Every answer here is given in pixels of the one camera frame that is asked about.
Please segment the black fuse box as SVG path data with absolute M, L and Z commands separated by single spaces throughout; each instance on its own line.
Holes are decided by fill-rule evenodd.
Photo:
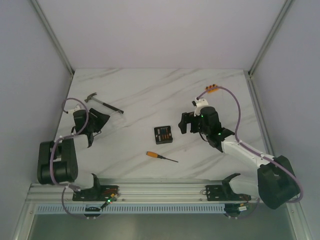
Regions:
M 171 126 L 158 126 L 154 128 L 155 143 L 157 145 L 170 144 L 173 142 Z

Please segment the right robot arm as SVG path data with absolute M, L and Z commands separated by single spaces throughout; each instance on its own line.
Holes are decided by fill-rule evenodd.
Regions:
M 241 201 L 245 197 L 261 199 L 270 209 L 284 203 L 297 202 L 303 196 L 290 161 L 285 156 L 274 157 L 251 148 L 236 137 L 235 132 L 222 127 L 218 112 L 207 106 L 199 112 L 184 112 L 178 127 L 182 134 L 190 125 L 191 133 L 205 137 L 209 145 L 247 165 L 253 176 L 233 173 L 220 186 L 207 187 L 207 199 Z

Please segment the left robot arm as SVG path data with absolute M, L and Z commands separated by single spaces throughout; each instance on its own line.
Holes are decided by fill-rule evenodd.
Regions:
M 90 200 L 97 201 L 102 196 L 102 188 L 94 173 L 81 172 L 78 167 L 77 151 L 90 148 L 94 137 L 102 132 L 109 121 L 108 114 L 93 108 L 72 113 L 74 126 L 71 138 L 58 140 L 57 143 L 45 141 L 39 145 L 37 180 L 42 185 L 68 186 Z

